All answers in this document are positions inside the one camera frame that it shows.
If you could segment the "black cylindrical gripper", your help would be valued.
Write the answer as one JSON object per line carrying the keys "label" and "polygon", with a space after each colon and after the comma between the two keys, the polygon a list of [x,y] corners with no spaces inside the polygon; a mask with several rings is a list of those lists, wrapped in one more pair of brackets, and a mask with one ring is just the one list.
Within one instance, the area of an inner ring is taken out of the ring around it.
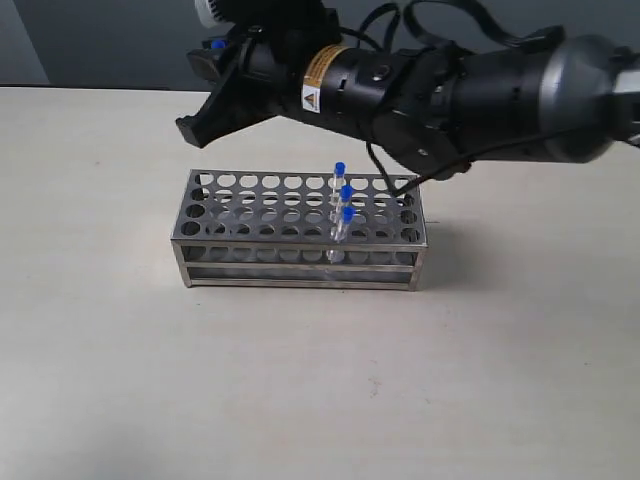
{"label": "black cylindrical gripper", "polygon": [[275,117],[379,145],[381,118],[409,78],[420,49],[375,52],[344,44],[298,41],[287,63],[265,36],[225,48],[194,49],[187,60],[211,93],[200,109],[176,119],[200,149]]}

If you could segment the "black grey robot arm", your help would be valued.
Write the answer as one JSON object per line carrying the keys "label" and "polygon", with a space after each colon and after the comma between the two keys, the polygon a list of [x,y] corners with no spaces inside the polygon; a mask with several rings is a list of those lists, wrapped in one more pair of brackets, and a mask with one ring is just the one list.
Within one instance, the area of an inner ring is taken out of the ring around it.
{"label": "black grey robot arm", "polygon": [[393,53],[305,42],[283,62],[249,38],[189,59],[212,86],[177,120],[199,148],[281,116],[444,180],[476,160],[587,163],[639,131],[639,56],[594,35],[485,54],[452,42]]}

